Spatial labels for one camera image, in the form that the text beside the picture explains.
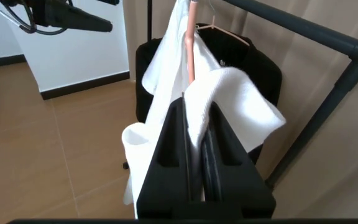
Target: white garment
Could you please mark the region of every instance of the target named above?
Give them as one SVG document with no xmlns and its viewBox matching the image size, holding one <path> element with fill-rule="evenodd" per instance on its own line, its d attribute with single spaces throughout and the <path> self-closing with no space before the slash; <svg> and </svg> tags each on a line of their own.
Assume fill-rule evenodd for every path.
<svg viewBox="0 0 358 224">
<path fill-rule="evenodd" d="M 181 92 L 185 91 L 195 176 L 201 175 L 198 149 L 213 101 L 247 152 L 261 145 L 272 131 L 285 123 L 280 112 L 263 98 L 244 72 L 220 67 L 198 34 L 194 47 L 196 80 L 188 86 L 184 44 L 188 6 L 188 0 L 177 0 L 165 36 L 142 80 L 145 89 L 154 95 L 145 124 L 132 124 L 122 134 L 131 170 L 124 197 L 126 204 L 132 200 L 136 203 L 139 197 L 168 107 Z"/>
</svg>

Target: hanger hook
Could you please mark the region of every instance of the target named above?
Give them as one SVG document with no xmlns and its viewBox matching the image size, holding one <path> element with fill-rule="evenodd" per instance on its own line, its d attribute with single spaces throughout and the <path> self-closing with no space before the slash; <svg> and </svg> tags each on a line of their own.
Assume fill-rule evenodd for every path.
<svg viewBox="0 0 358 224">
<path fill-rule="evenodd" d="M 214 16 L 215 16 L 216 12 L 215 12 L 215 8 L 214 8 L 214 6 L 212 5 L 211 0 L 209 0 L 209 5 L 211 6 L 212 10 L 214 11 Z"/>
</svg>

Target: curtain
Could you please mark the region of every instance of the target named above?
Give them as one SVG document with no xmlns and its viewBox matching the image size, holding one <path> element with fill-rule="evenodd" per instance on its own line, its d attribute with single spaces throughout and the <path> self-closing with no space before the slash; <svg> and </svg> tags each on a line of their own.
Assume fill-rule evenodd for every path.
<svg viewBox="0 0 358 224">
<path fill-rule="evenodd" d="M 358 1 L 260 0 L 358 38 Z M 175 0 L 154 0 L 153 38 L 163 37 Z M 249 37 L 282 70 L 278 104 L 285 127 L 265 142 L 257 164 L 267 178 L 350 62 L 345 55 L 221 0 L 201 0 L 198 22 Z M 147 40 L 147 1 L 124 1 L 131 77 L 134 55 Z M 273 192 L 275 218 L 358 217 L 358 85 L 315 134 Z"/>
</svg>

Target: baseboard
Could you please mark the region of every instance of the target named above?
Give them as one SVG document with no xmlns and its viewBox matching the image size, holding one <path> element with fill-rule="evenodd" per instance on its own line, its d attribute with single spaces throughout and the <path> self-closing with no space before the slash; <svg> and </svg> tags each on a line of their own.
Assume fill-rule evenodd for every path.
<svg viewBox="0 0 358 224">
<path fill-rule="evenodd" d="M 95 80 L 90 80 L 82 83 L 77 83 L 74 85 L 64 86 L 61 88 L 56 88 L 53 90 L 41 92 L 41 96 L 44 100 L 49 100 L 59 96 L 64 96 L 79 91 L 89 90 L 91 88 L 107 85 L 110 83 L 115 83 L 123 80 L 129 79 L 129 72 L 123 72 L 115 75 L 110 75 L 108 77 L 102 77 Z"/>
<path fill-rule="evenodd" d="M 26 62 L 27 60 L 25 59 L 24 55 L 13 55 L 13 56 L 9 56 L 9 57 L 1 57 L 0 58 L 0 66 L 4 66 L 4 65 L 12 65 L 15 63 L 22 63 L 22 62 Z"/>
</svg>

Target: beige floor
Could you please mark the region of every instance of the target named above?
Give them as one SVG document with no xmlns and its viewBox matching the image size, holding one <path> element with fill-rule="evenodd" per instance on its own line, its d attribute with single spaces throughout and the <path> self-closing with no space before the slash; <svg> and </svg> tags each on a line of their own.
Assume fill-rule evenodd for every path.
<svg viewBox="0 0 358 224">
<path fill-rule="evenodd" d="M 132 218 L 121 132 L 134 94 L 123 81 L 44 101 L 26 63 L 0 67 L 0 223 Z"/>
</svg>

